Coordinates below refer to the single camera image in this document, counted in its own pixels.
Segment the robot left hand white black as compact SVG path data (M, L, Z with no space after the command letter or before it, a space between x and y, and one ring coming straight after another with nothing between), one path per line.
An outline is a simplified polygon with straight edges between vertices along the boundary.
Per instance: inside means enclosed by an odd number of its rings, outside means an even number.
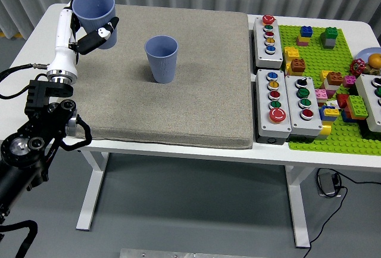
M69 82L77 79L77 56L97 48L110 49L117 42L115 0L71 0L60 12L55 41L55 58L47 76Z

